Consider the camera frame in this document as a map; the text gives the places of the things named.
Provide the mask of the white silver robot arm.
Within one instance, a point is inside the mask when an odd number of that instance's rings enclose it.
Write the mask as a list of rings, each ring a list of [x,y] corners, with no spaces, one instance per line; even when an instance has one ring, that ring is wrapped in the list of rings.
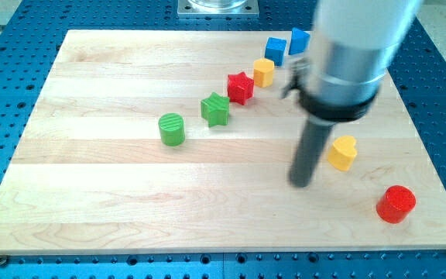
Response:
[[[422,0],[317,3],[306,53],[293,62],[285,98],[298,93],[307,121],[288,179],[307,186],[334,125],[363,117],[400,48]]]

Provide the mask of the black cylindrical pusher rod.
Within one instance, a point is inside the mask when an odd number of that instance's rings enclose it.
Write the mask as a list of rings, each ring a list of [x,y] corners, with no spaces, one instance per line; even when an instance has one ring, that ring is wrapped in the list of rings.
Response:
[[[335,123],[309,115],[289,170],[289,182],[295,187],[309,185]]]

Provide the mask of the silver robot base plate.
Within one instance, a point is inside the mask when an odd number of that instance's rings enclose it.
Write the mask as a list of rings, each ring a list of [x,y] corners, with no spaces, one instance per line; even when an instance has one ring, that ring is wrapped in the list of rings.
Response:
[[[186,18],[257,17],[258,0],[178,0],[177,14]]]

